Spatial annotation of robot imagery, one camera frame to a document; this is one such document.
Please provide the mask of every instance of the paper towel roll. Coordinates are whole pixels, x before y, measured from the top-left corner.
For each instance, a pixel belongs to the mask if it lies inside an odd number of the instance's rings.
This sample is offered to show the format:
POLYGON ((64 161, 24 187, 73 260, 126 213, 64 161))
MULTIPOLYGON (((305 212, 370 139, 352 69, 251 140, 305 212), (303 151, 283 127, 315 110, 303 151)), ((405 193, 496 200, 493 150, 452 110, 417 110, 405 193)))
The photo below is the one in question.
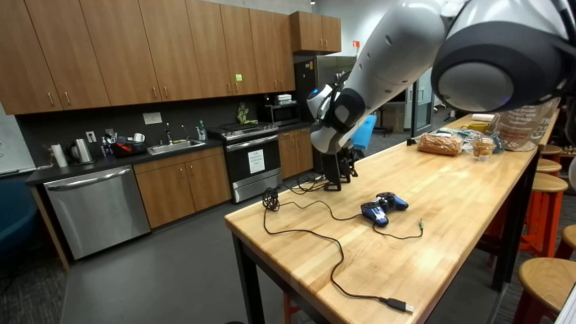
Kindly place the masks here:
POLYGON ((68 162, 66 161, 66 156, 64 156, 64 152, 62 151, 62 147, 60 144, 51 145, 52 146, 52 153, 58 162, 58 166, 63 168, 68 166, 68 162))
POLYGON ((480 120, 482 122, 491 122, 494 119, 494 115, 490 114, 472 114, 473 120, 480 120))

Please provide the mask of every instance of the electrical outlet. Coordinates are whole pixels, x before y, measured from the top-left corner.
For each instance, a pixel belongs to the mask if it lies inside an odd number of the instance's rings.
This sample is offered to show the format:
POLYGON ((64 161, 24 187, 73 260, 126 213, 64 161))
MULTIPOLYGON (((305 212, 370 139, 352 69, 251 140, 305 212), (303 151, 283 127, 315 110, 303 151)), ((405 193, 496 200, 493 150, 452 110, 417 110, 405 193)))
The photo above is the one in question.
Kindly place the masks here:
POLYGON ((95 143, 96 142, 96 135, 94 135, 93 131, 87 131, 86 137, 88 137, 88 143, 95 143))

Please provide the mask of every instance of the blue cushion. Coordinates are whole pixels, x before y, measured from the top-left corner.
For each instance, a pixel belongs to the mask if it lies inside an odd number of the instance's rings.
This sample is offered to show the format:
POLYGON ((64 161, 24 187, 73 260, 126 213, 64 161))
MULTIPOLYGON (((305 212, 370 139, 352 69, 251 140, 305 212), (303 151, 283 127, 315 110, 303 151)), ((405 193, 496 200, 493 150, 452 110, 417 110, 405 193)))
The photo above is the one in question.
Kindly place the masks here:
POLYGON ((0 254, 32 235, 38 210, 23 179, 0 180, 0 254))
POLYGON ((370 143, 370 137, 376 124, 376 115, 369 115, 362 125, 350 137, 355 149, 365 150, 370 143))

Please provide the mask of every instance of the black table leg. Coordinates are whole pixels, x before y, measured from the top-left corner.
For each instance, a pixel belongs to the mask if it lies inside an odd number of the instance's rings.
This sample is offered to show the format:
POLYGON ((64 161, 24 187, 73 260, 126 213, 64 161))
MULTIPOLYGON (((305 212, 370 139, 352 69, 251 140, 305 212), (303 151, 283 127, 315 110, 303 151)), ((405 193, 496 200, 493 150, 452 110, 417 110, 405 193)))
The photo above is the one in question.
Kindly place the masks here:
POLYGON ((238 262, 238 272, 242 283, 248 323, 264 324, 264 309, 262 308, 256 264, 244 252, 242 241, 235 235, 232 235, 232 239, 234 240, 234 250, 236 251, 236 261, 238 262))
POLYGON ((492 279, 492 288, 497 291, 502 290, 504 282, 512 280, 514 263, 516 262, 520 245, 520 236, 524 227, 524 217, 528 210, 528 202, 530 201, 532 183, 534 182, 539 157, 540 153, 536 152, 510 193, 511 200, 509 201, 508 215, 504 223, 501 246, 498 252, 494 278, 492 279))

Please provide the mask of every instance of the backsplash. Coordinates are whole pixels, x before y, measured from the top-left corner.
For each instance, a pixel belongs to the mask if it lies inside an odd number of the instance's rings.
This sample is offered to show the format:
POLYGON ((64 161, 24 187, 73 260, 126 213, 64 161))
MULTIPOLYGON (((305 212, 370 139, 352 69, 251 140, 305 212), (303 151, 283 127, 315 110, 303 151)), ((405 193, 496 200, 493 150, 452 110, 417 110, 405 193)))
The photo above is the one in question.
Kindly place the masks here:
POLYGON ((110 128, 118 136, 132 137, 136 132, 142 133, 149 146, 159 144, 160 140, 166 143, 166 123, 170 123, 173 139, 185 138, 181 125, 186 127, 191 138, 196 138, 195 126, 198 126, 200 120, 204 121, 206 127, 237 122, 236 112, 241 101, 249 109, 248 119, 256 119, 256 109, 264 104, 264 95, 17 115, 16 120, 32 160, 36 166, 41 166, 50 160, 47 150, 50 145, 61 144, 65 148, 76 138, 86 139, 87 131, 94 131, 98 139, 98 147, 93 148, 95 152, 100 150, 104 129, 110 128), (160 112, 162 123, 144 124, 144 112, 160 112))

